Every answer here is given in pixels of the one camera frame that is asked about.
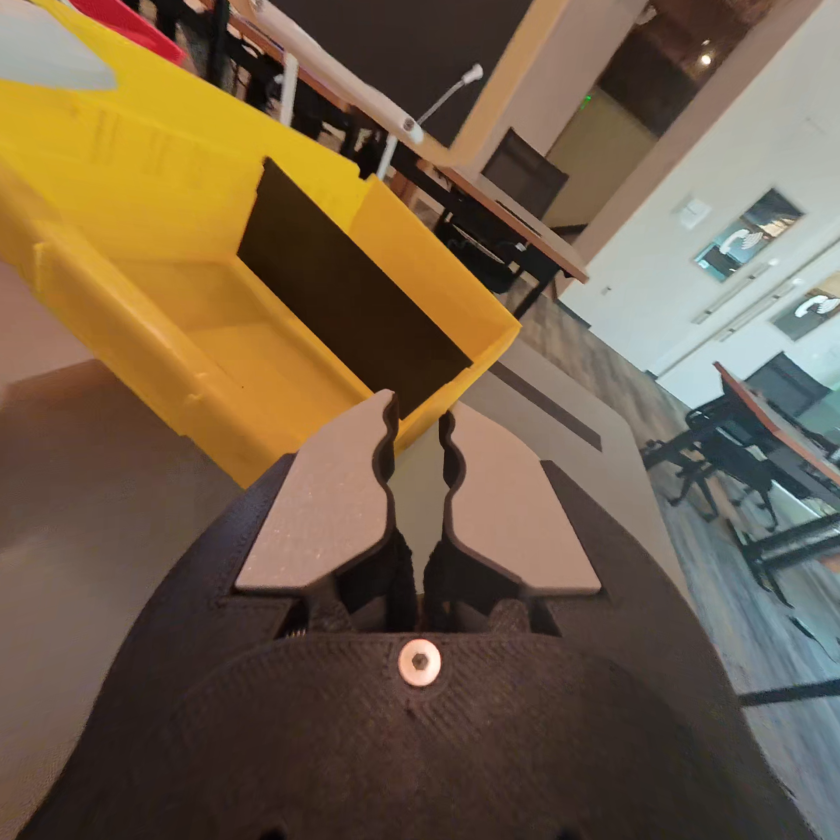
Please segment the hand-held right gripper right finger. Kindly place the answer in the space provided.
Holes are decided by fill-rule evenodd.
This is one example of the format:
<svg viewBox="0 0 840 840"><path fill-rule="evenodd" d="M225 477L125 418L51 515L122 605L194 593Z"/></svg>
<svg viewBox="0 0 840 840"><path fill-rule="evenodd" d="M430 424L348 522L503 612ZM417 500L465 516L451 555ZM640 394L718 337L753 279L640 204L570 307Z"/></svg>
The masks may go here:
<svg viewBox="0 0 840 840"><path fill-rule="evenodd" d="M438 433L447 494L424 571L429 629L481 632L500 602L533 616L543 598L602 592L540 457L472 408L451 409Z"/></svg>

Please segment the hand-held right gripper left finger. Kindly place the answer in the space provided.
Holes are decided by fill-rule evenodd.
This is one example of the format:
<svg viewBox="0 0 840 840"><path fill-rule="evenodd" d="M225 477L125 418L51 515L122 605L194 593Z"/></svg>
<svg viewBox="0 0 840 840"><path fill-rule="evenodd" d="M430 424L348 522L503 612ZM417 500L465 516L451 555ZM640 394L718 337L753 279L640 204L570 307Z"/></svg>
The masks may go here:
<svg viewBox="0 0 840 840"><path fill-rule="evenodd" d="M294 455L234 584L244 595L334 595L362 631L410 629L410 550L388 485L398 397L383 389L322 426Z"/></svg>

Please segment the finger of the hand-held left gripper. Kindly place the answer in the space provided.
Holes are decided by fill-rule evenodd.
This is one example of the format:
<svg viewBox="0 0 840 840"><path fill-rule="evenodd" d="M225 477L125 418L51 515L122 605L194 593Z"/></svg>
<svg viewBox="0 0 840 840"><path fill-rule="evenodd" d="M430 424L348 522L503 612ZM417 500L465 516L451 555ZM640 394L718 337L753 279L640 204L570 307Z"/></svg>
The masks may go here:
<svg viewBox="0 0 840 840"><path fill-rule="evenodd" d="M46 10L1 2L1 80L63 91L110 91L113 70Z"/></svg>

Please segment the yellow plastic bin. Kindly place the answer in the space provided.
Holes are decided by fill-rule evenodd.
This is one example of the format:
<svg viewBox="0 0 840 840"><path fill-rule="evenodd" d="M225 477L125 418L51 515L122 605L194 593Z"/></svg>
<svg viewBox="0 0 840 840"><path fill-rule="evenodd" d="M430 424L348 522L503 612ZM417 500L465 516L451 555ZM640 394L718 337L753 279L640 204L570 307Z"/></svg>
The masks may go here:
<svg viewBox="0 0 840 840"><path fill-rule="evenodd" d="M394 447L521 325L375 176L61 2L110 91L2 81L2 261L241 487L389 389Z"/></svg>

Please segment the red plastic bin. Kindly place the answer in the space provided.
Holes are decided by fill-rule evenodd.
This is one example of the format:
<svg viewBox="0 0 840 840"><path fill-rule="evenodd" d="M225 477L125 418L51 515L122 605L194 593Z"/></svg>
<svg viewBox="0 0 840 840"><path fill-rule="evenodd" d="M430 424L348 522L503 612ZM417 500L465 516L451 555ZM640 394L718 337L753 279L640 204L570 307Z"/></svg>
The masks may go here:
<svg viewBox="0 0 840 840"><path fill-rule="evenodd" d="M122 1L65 1L112 32L180 67L185 52Z"/></svg>

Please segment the wooden office desk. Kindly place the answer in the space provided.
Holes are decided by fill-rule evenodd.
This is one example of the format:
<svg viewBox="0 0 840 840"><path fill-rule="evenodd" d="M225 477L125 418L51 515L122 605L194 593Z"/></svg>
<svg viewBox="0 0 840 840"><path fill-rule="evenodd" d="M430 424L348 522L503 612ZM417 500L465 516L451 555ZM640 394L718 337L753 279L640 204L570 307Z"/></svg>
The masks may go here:
<svg viewBox="0 0 840 840"><path fill-rule="evenodd" d="M583 257L565 239L480 175L476 182L449 168L434 168L449 184L444 225L504 265L512 279L523 274L534 286L513 311L517 320L546 290L559 299L569 285L587 283Z"/></svg>
<svg viewBox="0 0 840 840"><path fill-rule="evenodd" d="M801 465L816 469L838 488L837 466L824 457L819 448L810 442L792 421L787 421L779 411L772 408L768 400L731 374L723 364L716 361L713 365L720 375L721 383L729 387L734 398L755 417L783 451L789 453L791 458ZM834 554L839 547L838 505L835 505L834 512L789 528L777 528L761 539L753 539L728 519L725 523L755 582L790 609L793 605L783 594L775 574L803 562L819 560L824 555Z"/></svg>

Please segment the white double door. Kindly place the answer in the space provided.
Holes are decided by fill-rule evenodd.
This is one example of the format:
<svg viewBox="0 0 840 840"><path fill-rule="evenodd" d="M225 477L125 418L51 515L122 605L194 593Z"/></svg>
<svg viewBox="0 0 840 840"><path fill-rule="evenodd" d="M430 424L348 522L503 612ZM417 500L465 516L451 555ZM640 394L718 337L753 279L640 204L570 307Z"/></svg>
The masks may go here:
<svg viewBox="0 0 840 840"><path fill-rule="evenodd" d="M692 255L713 290L689 315L688 354L725 343L806 285L838 254L838 210L825 215L787 188L769 186Z"/></svg>

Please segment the black board on white stand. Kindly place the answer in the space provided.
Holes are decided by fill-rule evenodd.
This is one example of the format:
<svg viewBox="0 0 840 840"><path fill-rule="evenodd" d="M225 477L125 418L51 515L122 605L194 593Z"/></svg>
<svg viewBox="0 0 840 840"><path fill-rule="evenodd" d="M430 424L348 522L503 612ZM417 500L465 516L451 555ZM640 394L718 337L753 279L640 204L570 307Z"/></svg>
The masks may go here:
<svg viewBox="0 0 840 840"><path fill-rule="evenodd" d="M289 19L419 119L474 65L482 78L425 122L414 149L478 174L507 131L549 152L648 5L643 1L232 2L278 44Z"/></svg>

